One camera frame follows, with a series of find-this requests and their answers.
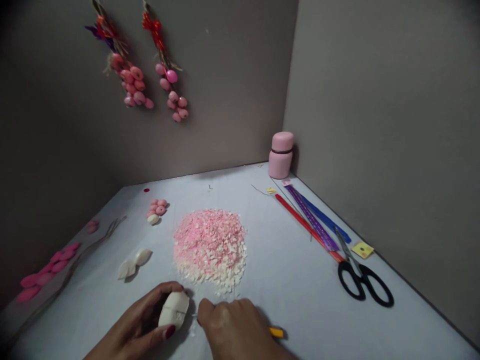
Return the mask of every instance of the white table surface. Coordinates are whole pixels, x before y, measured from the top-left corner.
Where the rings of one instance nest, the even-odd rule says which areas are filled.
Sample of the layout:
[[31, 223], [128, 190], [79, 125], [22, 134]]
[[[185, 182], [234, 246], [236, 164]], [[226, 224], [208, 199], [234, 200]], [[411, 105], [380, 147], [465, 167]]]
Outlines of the white table surface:
[[[292, 183], [354, 243], [360, 240], [299, 179], [292, 177]], [[83, 229], [70, 243], [82, 242], [81, 252], [102, 237], [115, 218], [128, 218], [79, 266], [63, 294], [20, 338], [14, 358], [82, 359], [135, 300], [161, 282], [177, 280], [190, 287], [196, 304], [203, 297], [224, 300], [215, 296], [210, 283], [192, 286], [173, 263], [173, 234], [182, 218], [195, 210], [219, 208], [238, 213], [247, 230], [245, 273], [226, 299], [250, 298], [272, 324], [286, 330], [288, 339], [280, 342], [300, 359], [480, 359], [376, 254], [358, 260], [383, 279], [395, 305], [384, 308], [368, 292], [365, 301], [350, 297], [333, 258], [273, 196], [252, 185], [264, 193], [269, 187], [279, 192], [281, 182], [268, 176], [265, 163], [124, 187], [94, 217], [100, 220], [99, 230], [89, 235]], [[146, 213], [154, 198], [167, 199], [170, 207], [160, 224], [150, 226]], [[117, 280], [120, 264], [140, 248], [153, 251], [150, 261], [132, 281]], [[65, 274], [29, 303], [13, 301], [1, 313], [2, 328], [12, 333]], [[195, 322], [189, 329], [190, 324], [186, 321], [155, 359], [211, 359], [203, 330]]]

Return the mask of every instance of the soap shavings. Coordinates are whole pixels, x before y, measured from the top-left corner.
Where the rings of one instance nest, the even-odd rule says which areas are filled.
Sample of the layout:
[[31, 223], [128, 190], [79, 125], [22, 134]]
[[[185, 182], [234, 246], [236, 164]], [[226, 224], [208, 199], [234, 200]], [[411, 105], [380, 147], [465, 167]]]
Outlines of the soap shavings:
[[218, 296], [231, 293], [245, 271], [245, 228], [236, 213], [221, 209], [192, 212], [175, 232], [173, 256], [193, 285], [209, 281]]

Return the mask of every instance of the scissors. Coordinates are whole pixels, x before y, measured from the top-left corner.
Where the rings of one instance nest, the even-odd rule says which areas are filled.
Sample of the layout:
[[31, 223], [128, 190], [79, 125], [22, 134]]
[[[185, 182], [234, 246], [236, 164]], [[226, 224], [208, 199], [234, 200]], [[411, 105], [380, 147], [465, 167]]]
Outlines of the scissors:
[[[346, 290], [346, 292], [352, 298], [363, 301], [367, 298], [366, 295], [365, 295], [365, 290], [362, 287], [362, 283], [364, 283], [366, 285], [366, 288], [368, 289], [368, 292], [371, 294], [373, 299], [378, 304], [380, 304], [380, 305], [382, 305], [383, 307], [386, 307], [386, 308], [391, 308], [394, 305], [395, 301], [394, 301], [394, 296], [390, 292], [387, 285], [385, 285], [385, 283], [382, 281], [382, 279], [376, 273], [374, 273], [372, 270], [370, 270], [365, 265], [362, 265], [362, 264], [358, 263], [358, 261], [354, 259], [354, 257], [352, 256], [352, 253], [350, 252], [350, 249], [348, 248], [347, 244], [345, 243], [344, 238], [342, 237], [342, 234], [340, 233], [340, 231], [337, 227], [335, 227], [335, 232], [336, 232], [336, 235], [338, 236], [338, 239], [340, 240], [341, 248], [343, 249], [343, 252], [345, 253], [345, 260], [338, 264], [338, 277], [340, 278], [340, 282], [341, 282], [341, 285], [343, 286], [343, 288]], [[360, 276], [358, 276], [355, 273], [354, 268], [353, 268], [354, 266], [356, 267]], [[344, 271], [346, 271], [347, 273], [349, 273], [351, 275], [351, 278], [353, 279], [353, 282], [355, 283], [356, 288], [359, 292], [358, 295], [351, 292], [349, 287], [345, 283], [344, 275], [343, 275]], [[388, 301], [383, 301], [380, 298], [380, 296], [377, 295], [374, 287], [372, 286], [372, 283], [369, 280], [369, 276], [374, 278], [380, 284], [380, 286], [383, 288], [383, 290], [385, 291], [385, 293], [388, 297]]]

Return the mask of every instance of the black scissor handle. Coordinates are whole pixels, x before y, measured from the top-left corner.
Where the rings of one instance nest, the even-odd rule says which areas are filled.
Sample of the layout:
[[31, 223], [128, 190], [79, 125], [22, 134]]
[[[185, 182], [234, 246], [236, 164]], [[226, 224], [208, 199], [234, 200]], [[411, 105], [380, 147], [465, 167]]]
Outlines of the black scissor handle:
[[[356, 285], [356, 288], [358, 290], [358, 294], [355, 294], [353, 292], [350, 291], [349, 287], [347, 286], [347, 284], [345, 283], [345, 280], [344, 280], [344, 271], [346, 271], [347, 273], [350, 274], [351, 278], [353, 279], [353, 282], [355, 283]], [[365, 296], [365, 290], [364, 288], [362, 287], [362, 284], [361, 284], [361, 279], [360, 277], [358, 277], [358, 275], [355, 273], [352, 265], [347, 262], [347, 261], [342, 261], [341, 263], [338, 264], [338, 277], [340, 278], [340, 282], [341, 282], [341, 285], [343, 286], [343, 288], [346, 290], [346, 292], [348, 293], [348, 295], [350, 295], [352, 298], [354, 299], [357, 299], [357, 300], [365, 300], [366, 299], [366, 296]]]
[[[394, 301], [394, 296], [392, 295], [392, 293], [390, 292], [390, 289], [387, 287], [387, 285], [385, 285], [385, 283], [383, 282], [383, 280], [376, 274], [374, 273], [372, 270], [370, 270], [370, 268], [366, 267], [365, 265], [362, 265], [362, 264], [358, 264], [358, 267], [360, 268], [360, 271], [362, 272], [363, 274], [363, 277], [360, 279], [360, 281], [362, 283], [364, 283], [366, 285], [366, 288], [368, 289], [368, 291], [370, 292], [371, 296], [373, 297], [373, 299], [380, 305], [382, 305], [383, 307], [386, 307], [386, 308], [391, 308], [395, 301]], [[383, 301], [380, 296], [377, 295], [377, 293], [375, 292], [375, 289], [374, 287], [372, 286], [372, 283], [370, 282], [369, 280], [369, 277], [372, 277], [374, 278], [379, 284], [380, 286], [383, 288], [383, 291], [385, 291], [386, 293], [386, 296], [388, 297], [388, 301]]]

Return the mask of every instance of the red fingernail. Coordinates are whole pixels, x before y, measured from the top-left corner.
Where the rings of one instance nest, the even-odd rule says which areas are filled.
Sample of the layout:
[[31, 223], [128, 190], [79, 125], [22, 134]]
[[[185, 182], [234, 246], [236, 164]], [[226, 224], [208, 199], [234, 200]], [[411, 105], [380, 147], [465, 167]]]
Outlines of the red fingernail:
[[175, 325], [170, 326], [165, 333], [165, 339], [170, 339], [175, 332]]

